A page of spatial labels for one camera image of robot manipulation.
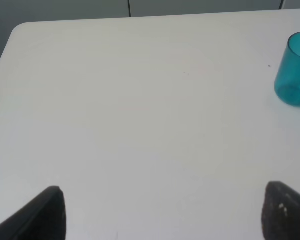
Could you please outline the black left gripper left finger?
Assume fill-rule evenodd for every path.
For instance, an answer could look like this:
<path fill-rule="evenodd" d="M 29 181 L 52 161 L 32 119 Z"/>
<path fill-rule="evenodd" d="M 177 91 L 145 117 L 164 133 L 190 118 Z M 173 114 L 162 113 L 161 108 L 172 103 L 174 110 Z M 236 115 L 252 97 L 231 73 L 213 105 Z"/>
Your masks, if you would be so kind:
<path fill-rule="evenodd" d="M 0 240 L 64 240 L 67 215 L 64 193 L 50 186 L 0 224 Z"/>

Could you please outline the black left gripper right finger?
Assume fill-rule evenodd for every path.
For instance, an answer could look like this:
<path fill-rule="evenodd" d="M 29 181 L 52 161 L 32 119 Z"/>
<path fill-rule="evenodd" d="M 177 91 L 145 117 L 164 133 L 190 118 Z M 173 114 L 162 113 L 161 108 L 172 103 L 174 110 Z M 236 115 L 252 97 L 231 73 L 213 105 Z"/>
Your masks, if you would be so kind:
<path fill-rule="evenodd" d="M 300 194 L 280 181 L 265 188 L 261 213 L 266 240 L 300 240 Z"/>

